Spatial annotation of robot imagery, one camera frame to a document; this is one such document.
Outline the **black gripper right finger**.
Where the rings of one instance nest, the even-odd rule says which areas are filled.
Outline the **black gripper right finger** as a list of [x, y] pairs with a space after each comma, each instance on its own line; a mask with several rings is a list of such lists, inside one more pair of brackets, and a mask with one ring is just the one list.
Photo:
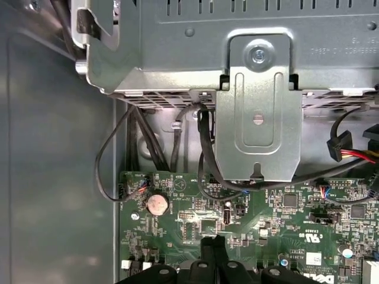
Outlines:
[[282, 266], [268, 266], [256, 273], [241, 262], [229, 260], [225, 238], [215, 238], [215, 261], [220, 283], [305, 283], [305, 277]]

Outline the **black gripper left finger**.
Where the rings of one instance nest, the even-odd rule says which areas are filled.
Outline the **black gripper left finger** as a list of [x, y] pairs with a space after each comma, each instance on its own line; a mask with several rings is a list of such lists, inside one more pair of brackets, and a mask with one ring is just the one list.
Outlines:
[[173, 267], [157, 264], [128, 276], [118, 281], [118, 283], [215, 283], [216, 259], [213, 247], [214, 241], [215, 239], [209, 237], [201, 240], [201, 256], [190, 264], [189, 269], [180, 269], [177, 272]]

